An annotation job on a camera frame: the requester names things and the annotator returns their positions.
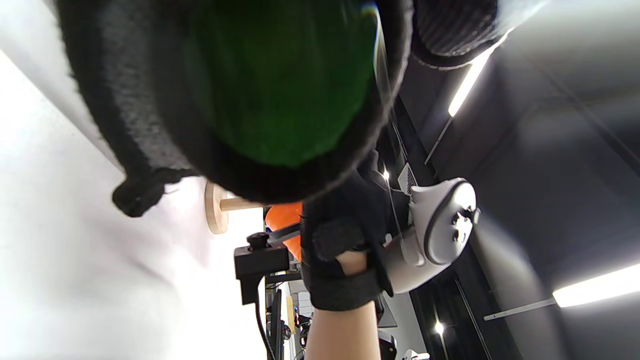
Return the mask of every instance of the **ceiling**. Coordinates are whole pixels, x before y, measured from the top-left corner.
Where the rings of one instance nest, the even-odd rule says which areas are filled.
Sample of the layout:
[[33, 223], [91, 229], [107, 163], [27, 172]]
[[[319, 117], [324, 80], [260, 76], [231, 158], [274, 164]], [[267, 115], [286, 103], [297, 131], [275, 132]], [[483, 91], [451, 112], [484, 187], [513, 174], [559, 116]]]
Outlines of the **ceiling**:
[[[640, 263], [639, 15], [637, 1], [550, 3], [492, 54], [433, 153], [437, 178], [476, 188], [473, 250], [501, 309]], [[400, 97], [423, 155], [466, 71], [409, 64]], [[640, 354], [636, 295], [506, 323], [523, 359]]]

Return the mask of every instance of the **hand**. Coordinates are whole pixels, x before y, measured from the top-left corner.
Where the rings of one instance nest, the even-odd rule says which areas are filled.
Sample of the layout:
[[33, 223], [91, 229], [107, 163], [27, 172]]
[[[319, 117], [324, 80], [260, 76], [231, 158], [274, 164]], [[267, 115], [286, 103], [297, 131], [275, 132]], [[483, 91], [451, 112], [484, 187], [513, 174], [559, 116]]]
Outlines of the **hand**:
[[318, 309], [349, 310], [390, 291], [380, 252], [391, 214], [377, 153], [338, 187], [303, 203], [303, 279]]

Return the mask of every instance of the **wooden disc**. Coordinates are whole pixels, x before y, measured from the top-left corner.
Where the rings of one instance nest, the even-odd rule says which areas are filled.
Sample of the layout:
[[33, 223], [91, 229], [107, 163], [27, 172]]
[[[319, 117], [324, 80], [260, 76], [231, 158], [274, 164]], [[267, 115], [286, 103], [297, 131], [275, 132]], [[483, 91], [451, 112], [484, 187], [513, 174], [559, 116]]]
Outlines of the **wooden disc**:
[[204, 189], [204, 209], [207, 214], [209, 230], [214, 234], [223, 234], [227, 231], [229, 217], [227, 212], [220, 208], [220, 200], [227, 197], [227, 191], [220, 186], [207, 181]]

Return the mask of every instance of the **ceiling light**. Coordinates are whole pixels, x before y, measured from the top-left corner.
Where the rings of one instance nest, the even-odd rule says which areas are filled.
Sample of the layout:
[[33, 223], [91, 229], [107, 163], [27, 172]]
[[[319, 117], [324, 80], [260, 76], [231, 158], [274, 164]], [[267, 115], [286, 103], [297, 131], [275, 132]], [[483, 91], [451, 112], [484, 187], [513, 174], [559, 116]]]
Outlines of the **ceiling light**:
[[439, 333], [440, 335], [442, 335], [442, 333], [444, 333], [444, 325], [442, 325], [441, 322], [436, 322], [436, 325], [433, 327], [433, 330]]
[[558, 306], [568, 307], [640, 291], [640, 265], [578, 282], [554, 291]]
[[507, 33], [504, 34], [504, 36], [497, 43], [495, 43], [485, 52], [473, 59], [473, 61], [471, 62], [471, 69], [469, 69], [469, 71], [467, 72], [465, 79], [462, 81], [462, 84], [460, 84], [456, 95], [453, 97], [453, 100], [449, 105], [449, 116], [456, 116], [458, 110], [460, 110], [460, 106], [462, 106], [462, 103], [465, 102], [465, 99], [467, 98], [467, 95], [469, 95], [471, 88], [476, 83], [478, 76], [480, 76], [480, 73], [486, 65], [487, 60], [489, 60], [489, 56], [491, 56], [491, 53], [493, 52], [493, 50], [495, 50], [496, 47], [500, 46], [503, 41], [507, 39], [507, 35], [509, 35], [511, 30], [512, 29], [507, 31]]

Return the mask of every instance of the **green cushion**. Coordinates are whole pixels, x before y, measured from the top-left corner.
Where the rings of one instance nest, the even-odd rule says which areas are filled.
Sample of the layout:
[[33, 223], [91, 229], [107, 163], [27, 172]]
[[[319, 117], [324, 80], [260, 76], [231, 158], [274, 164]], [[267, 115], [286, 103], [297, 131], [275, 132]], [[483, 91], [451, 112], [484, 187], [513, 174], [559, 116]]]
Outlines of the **green cushion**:
[[355, 0], [201, 1], [184, 51], [213, 133], [297, 168], [331, 151], [371, 88], [376, 21]]

